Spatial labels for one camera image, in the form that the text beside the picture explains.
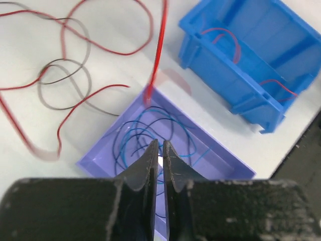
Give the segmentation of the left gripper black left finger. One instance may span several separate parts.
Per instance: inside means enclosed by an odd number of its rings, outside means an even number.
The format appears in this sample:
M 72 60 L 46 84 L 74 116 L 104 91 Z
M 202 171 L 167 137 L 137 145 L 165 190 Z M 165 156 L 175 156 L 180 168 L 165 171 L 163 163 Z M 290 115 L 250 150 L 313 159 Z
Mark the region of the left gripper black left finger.
M 23 178 L 1 200 L 1 240 L 153 240 L 158 141 L 114 178 Z

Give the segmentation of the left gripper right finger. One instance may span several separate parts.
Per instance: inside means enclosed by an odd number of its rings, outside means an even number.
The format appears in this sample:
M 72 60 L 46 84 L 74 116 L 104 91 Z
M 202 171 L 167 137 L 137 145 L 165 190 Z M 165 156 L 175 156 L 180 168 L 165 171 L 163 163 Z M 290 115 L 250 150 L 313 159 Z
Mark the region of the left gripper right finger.
M 291 180 L 208 180 L 164 142 L 168 240 L 320 240 L 320 225 Z

